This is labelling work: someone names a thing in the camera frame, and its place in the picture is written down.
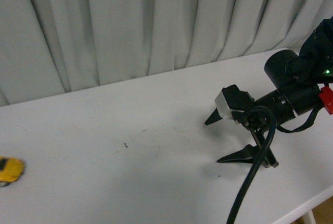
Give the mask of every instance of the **white table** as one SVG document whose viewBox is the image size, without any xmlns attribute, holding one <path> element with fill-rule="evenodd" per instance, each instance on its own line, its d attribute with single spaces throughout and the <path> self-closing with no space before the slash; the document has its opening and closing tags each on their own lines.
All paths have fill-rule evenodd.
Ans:
<svg viewBox="0 0 333 224">
<path fill-rule="evenodd" d="M 254 141 L 231 120 L 203 123 L 222 87 L 274 90 L 273 53 L 0 108 L 1 155 L 27 165 L 0 189 L 0 223 L 226 223 L 250 165 L 215 161 Z M 276 132 L 280 165 L 259 169 L 236 223 L 289 224 L 333 195 L 332 121 L 321 110 L 309 130 Z"/>
</svg>

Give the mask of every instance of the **yellow toy car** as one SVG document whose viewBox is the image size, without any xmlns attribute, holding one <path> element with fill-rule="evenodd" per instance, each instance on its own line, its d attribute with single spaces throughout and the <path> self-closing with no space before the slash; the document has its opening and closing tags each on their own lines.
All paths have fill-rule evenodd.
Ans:
<svg viewBox="0 0 333 224">
<path fill-rule="evenodd" d="M 16 158 L 0 156 L 0 187 L 17 181 L 24 171 L 24 162 Z"/>
</svg>

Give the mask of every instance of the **curtain fold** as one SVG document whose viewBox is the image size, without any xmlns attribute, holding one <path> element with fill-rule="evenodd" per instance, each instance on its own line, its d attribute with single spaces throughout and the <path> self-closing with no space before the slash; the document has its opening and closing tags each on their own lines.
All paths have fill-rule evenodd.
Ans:
<svg viewBox="0 0 333 224">
<path fill-rule="evenodd" d="M 297 51 L 332 16 L 332 0 L 0 0 L 0 106 Z"/>
<path fill-rule="evenodd" d="M 30 0 L 0 0 L 0 31 L 2 105 L 65 92 Z"/>
</svg>

